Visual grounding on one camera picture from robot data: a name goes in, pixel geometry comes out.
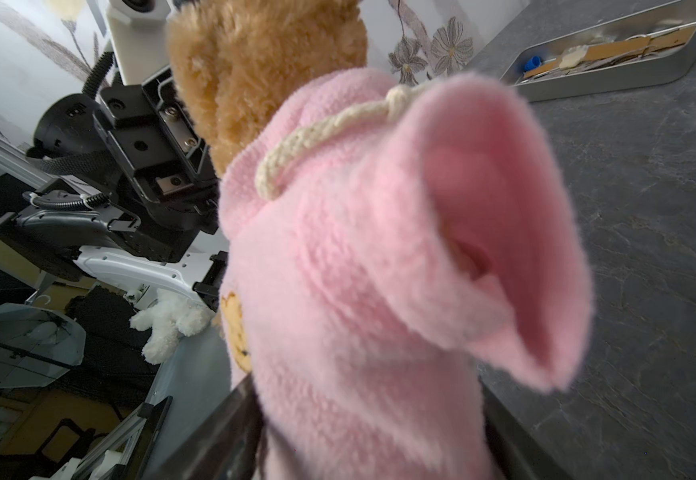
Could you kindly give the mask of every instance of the teddy bear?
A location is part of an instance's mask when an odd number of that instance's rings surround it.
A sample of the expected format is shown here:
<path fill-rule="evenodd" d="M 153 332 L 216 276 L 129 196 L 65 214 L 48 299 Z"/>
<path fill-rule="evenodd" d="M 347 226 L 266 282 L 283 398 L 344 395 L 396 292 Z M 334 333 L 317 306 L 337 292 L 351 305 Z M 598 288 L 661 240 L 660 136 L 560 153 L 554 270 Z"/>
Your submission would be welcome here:
<path fill-rule="evenodd" d="M 358 0 L 200 0 L 168 43 L 221 178 L 216 322 L 265 477 L 494 478 L 474 361 L 564 389 L 592 316 L 529 106 L 476 74 L 363 68 Z"/>
<path fill-rule="evenodd" d="M 204 330 L 214 313 L 201 302 L 181 293 L 158 289 L 157 302 L 129 319 L 133 329 L 152 329 L 151 338 L 143 346 L 143 357 L 152 365 L 165 362 L 178 348 L 181 336 L 192 336 Z"/>

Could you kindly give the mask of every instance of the gray marble tabletop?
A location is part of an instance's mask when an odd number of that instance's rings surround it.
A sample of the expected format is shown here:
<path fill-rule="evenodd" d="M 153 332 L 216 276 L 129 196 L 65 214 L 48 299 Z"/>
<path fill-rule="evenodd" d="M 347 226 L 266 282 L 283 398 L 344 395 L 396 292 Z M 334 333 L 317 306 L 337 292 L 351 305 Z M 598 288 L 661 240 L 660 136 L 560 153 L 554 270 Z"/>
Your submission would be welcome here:
<path fill-rule="evenodd" d="M 661 0 L 533 0 L 469 68 Z M 650 88 L 532 104 L 594 268 L 592 345 L 570 392 L 483 379 L 580 480 L 696 479 L 696 63 Z"/>

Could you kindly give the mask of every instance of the blue cap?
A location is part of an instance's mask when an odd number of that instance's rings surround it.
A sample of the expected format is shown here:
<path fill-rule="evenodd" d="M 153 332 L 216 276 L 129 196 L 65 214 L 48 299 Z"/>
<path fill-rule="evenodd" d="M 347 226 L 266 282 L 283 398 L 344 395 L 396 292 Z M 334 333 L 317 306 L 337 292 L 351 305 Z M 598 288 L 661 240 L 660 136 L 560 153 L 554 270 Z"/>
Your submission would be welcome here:
<path fill-rule="evenodd" d="M 530 70 L 535 70 L 537 67 L 542 65 L 542 58 L 535 55 L 530 58 L 527 63 L 524 64 L 524 72 L 529 72 Z"/>

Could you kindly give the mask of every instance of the cream drawstring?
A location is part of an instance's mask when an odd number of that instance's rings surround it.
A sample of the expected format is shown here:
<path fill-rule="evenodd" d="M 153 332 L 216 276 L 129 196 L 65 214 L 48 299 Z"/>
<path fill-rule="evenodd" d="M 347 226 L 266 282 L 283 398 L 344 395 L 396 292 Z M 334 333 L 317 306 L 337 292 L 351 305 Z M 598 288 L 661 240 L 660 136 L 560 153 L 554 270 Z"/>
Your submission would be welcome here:
<path fill-rule="evenodd" d="M 276 200 L 280 195 L 276 180 L 292 160 L 362 120 L 376 117 L 385 117 L 389 123 L 399 120 L 412 101 L 434 83 L 425 82 L 414 88 L 397 85 L 388 91 L 384 100 L 352 105 L 337 115 L 296 129 L 279 142 L 276 148 L 269 151 L 257 166 L 254 184 L 258 195 L 264 200 Z"/>

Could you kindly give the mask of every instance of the yellow embroidered patch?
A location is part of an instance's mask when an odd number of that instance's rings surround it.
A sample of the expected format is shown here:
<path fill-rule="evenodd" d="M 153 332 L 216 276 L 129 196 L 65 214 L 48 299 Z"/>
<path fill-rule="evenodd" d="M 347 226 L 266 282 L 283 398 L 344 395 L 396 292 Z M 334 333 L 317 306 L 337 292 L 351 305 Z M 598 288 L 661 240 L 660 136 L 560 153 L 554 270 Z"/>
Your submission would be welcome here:
<path fill-rule="evenodd" d="M 252 371 L 252 359 L 247 348 L 247 333 L 244 332 L 244 324 L 241 314 L 241 300 L 236 293 L 229 293 L 220 299 L 220 310 L 223 312 L 227 324 L 225 341 L 230 346 L 230 353 L 236 364 L 245 373 Z"/>

